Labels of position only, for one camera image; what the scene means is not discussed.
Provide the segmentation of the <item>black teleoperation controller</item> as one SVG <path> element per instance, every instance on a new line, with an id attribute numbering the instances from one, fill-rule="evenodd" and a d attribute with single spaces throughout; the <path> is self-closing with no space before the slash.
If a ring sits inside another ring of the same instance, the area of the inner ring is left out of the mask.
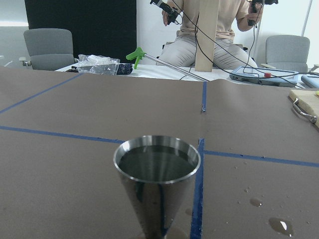
<path id="1" fill-rule="evenodd" d="M 261 5 L 272 5 L 272 4 L 278 4 L 279 1 L 278 0 L 251 0 L 248 1 L 251 4 L 251 8 L 252 8 L 252 12 L 253 13 L 257 13 L 259 11 L 259 9 L 256 8 L 257 4 L 261 4 Z M 248 19 L 247 20 L 248 25 L 249 26 L 254 26 L 255 25 L 255 21 Z"/>
<path id="2" fill-rule="evenodd" d="M 174 23 L 178 25 L 178 21 L 176 20 L 179 13 L 178 10 L 175 7 L 169 6 L 167 3 L 163 2 L 162 0 L 152 0 L 150 1 L 150 4 L 154 4 L 161 8 L 165 13 L 167 13 L 167 24 L 170 25 L 171 23 Z"/>

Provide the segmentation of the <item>black panel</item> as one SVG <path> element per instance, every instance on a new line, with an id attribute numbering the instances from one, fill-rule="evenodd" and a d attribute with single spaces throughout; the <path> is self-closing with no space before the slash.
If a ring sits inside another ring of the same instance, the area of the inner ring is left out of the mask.
<path id="1" fill-rule="evenodd" d="M 102 55 L 126 62 L 137 47 L 135 0 L 27 0 L 29 28 L 71 31 L 74 55 Z"/>

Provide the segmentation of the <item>grey office chair left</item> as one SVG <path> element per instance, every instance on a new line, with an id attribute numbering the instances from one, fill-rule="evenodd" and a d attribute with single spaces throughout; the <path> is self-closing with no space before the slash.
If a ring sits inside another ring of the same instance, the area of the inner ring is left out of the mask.
<path id="1" fill-rule="evenodd" d="M 73 55 L 72 33 L 67 29 L 38 28 L 23 33 L 30 56 L 20 57 L 23 66 L 34 70 L 55 71 L 77 62 Z"/>

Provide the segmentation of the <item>steel cocktail jigger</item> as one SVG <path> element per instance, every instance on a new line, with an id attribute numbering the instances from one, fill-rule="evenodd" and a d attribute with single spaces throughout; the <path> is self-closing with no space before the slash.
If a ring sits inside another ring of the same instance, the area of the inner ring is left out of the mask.
<path id="1" fill-rule="evenodd" d="M 123 142 L 113 163 L 144 238 L 166 238 L 200 168 L 198 150 L 180 138 L 144 135 Z"/>

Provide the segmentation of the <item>green handled reach grabber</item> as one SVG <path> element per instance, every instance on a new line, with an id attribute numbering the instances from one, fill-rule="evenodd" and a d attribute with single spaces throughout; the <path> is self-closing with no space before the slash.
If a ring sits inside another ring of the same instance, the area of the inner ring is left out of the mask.
<path id="1" fill-rule="evenodd" d="M 132 53 L 126 55 L 126 59 L 127 59 L 127 60 L 135 60 L 134 69 L 137 69 L 137 66 L 138 66 L 138 64 L 139 64 L 139 61 L 142 60 L 142 59 L 145 58 L 145 57 L 148 58 L 148 59 L 150 59 L 150 60 L 152 60 L 152 61 L 155 61 L 155 62 L 157 62 L 157 63 L 160 63 L 160 64 L 162 64 L 162 65 L 164 65 L 164 66 L 167 66 L 167 67 L 169 67 L 169 68 L 171 68 L 171 69 L 173 69 L 173 70 L 175 70 L 175 71 L 177 71 L 177 72 L 183 73 L 184 75 L 187 75 L 187 76 L 190 76 L 190 77 L 192 77 L 192 78 L 194 78 L 194 79 L 197 79 L 197 80 L 199 80 L 199 81 L 209 82 L 208 79 L 205 79 L 205 78 L 203 78 L 203 77 L 201 77 L 201 76 L 198 76 L 198 75 L 196 75 L 196 74 L 194 74 L 194 73 L 188 72 L 188 71 L 186 71 L 186 70 L 184 70 L 184 69 L 182 69 L 182 68 L 180 68 L 180 67 L 174 66 L 174 65 L 172 65 L 172 64 L 170 64 L 170 63 L 167 63 L 167 62 L 164 62 L 164 61 L 162 61 L 162 60 L 159 60 L 159 59 L 157 59 L 156 57 L 153 57 L 153 56 L 148 55 L 148 54 L 145 53 L 140 47 L 137 47 L 134 52 L 132 52 Z"/>

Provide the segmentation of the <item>black teleoperation controller left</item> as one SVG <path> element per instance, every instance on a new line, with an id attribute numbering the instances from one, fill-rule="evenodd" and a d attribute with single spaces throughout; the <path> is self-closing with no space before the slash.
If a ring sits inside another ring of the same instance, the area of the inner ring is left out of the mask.
<path id="1" fill-rule="evenodd" d="M 171 23 L 174 23 L 178 25 L 178 21 L 176 20 L 179 13 L 178 10 L 175 7 L 169 6 L 167 3 L 163 2 L 162 0 L 152 0 L 150 1 L 150 4 L 154 4 L 161 8 L 165 13 L 167 13 L 167 24 L 170 25 Z"/>

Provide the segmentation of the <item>clear plastic bag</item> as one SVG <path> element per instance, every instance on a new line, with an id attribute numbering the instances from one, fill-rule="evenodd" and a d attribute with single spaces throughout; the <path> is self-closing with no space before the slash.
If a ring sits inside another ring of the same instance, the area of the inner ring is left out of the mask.
<path id="1" fill-rule="evenodd" d="M 81 73 L 116 75 L 120 59 L 101 55 L 79 55 L 76 69 Z"/>

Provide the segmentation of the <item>wooden post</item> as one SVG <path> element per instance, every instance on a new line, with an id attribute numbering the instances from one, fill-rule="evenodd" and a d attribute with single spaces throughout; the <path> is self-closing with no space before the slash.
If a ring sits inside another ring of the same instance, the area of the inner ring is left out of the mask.
<path id="1" fill-rule="evenodd" d="M 215 36 L 219 0 L 200 0 L 197 24 L 197 51 L 195 71 L 211 72 L 214 58 Z"/>

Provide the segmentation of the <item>grey office chair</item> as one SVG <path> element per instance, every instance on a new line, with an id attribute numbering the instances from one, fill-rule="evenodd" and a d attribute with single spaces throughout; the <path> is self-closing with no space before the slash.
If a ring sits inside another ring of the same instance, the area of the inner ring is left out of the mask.
<path id="1" fill-rule="evenodd" d="M 23 33 L 30 56 L 20 57 L 23 66 L 34 70 L 55 71 L 77 62 L 73 55 L 72 33 L 67 29 L 38 28 Z"/>
<path id="2" fill-rule="evenodd" d="M 266 39 L 266 68 L 309 73 L 319 66 L 309 69 L 307 65 L 310 40 L 304 36 L 273 35 Z"/>

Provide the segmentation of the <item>blue teach pendant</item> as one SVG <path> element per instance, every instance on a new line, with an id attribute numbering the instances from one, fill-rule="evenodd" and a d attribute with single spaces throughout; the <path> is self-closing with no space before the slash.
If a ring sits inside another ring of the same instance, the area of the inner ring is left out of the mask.
<path id="1" fill-rule="evenodd" d="M 288 70 L 240 66 L 233 70 L 229 77 L 235 81 L 258 85 L 295 87 L 299 81 L 298 74 L 298 72 Z"/>
<path id="2" fill-rule="evenodd" d="M 302 75 L 301 81 L 305 83 L 309 88 L 319 88 L 318 76 Z"/>

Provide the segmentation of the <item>blue tape line crosswise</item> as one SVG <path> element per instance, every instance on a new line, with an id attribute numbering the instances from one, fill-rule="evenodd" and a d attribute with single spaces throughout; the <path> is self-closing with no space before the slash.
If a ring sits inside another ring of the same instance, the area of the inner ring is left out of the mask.
<path id="1" fill-rule="evenodd" d="M 109 138 L 84 136 L 84 135 L 68 134 L 68 133 L 61 133 L 61 132 L 51 132 L 51 131 L 27 129 L 27 128 L 20 128 L 20 127 L 4 126 L 4 125 L 1 125 L 0 128 L 1 130 L 26 132 L 26 133 L 32 133 L 32 134 L 50 135 L 50 136 L 57 136 L 57 137 L 67 137 L 67 138 L 75 138 L 75 139 L 107 142 L 107 143 L 115 143 L 115 144 L 122 144 L 125 142 L 124 140 L 119 140 L 119 139 L 109 139 Z M 202 152 L 205 155 L 248 159 L 248 160 L 254 160 L 254 161 L 272 162 L 272 163 L 305 166 L 305 167 L 313 167 L 313 168 L 319 167 L 318 163 L 308 162 L 308 161 L 288 160 L 288 159 L 272 158 L 272 157 L 265 157 L 265 156 L 253 156 L 253 155 L 246 155 L 246 154 L 239 154 L 239 153 L 226 153 L 226 152 L 220 152 L 220 151 L 206 150 L 204 145 L 201 148 L 202 149 L 200 150 L 200 152 Z"/>

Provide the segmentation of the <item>bamboo cutting board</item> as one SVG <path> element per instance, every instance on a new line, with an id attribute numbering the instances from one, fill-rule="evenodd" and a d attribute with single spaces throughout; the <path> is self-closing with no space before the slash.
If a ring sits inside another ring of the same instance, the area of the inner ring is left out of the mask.
<path id="1" fill-rule="evenodd" d="M 298 98 L 299 108 L 304 113 L 316 116 L 317 122 L 313 124 L 316 127 L 319 127 L 319 96 L 317 93 L 318 91 L 290 90 L 289 97 L 293 102 L 296 98 Z"/>

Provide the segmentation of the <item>grey office chair right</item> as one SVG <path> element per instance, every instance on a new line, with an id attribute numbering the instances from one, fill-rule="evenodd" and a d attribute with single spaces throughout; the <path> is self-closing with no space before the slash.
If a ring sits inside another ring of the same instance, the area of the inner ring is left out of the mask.
<path id="1" fill-rule="evenodd" d="M 309 69 L 307 65 L 310 40 L 304 36 L 273 35 L 266 39 L 266 68 L 309 73 L 319 66 Z"/>

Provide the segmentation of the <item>black teleoperation controller right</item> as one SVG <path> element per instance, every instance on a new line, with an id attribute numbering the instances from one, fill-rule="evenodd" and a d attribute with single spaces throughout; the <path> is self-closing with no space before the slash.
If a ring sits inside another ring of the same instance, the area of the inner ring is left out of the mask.
<path id="1" fill-rule="evenodd" d="M 257 4 L 261 4 L 261 5 L 272 5 L 272 4 L 278 4 L 279 1 L 278 0 L 251 0 L 248 1 L 251 4 L 251 8 L 252 8 L 252 12 L 253 13 L 257 13 L 259 11 L 259 9 L 256 8 Z M 248 19 L 247 20 L 248 25 L 249 26 L 254 26 L 255 25 L 255 21 Z"/>

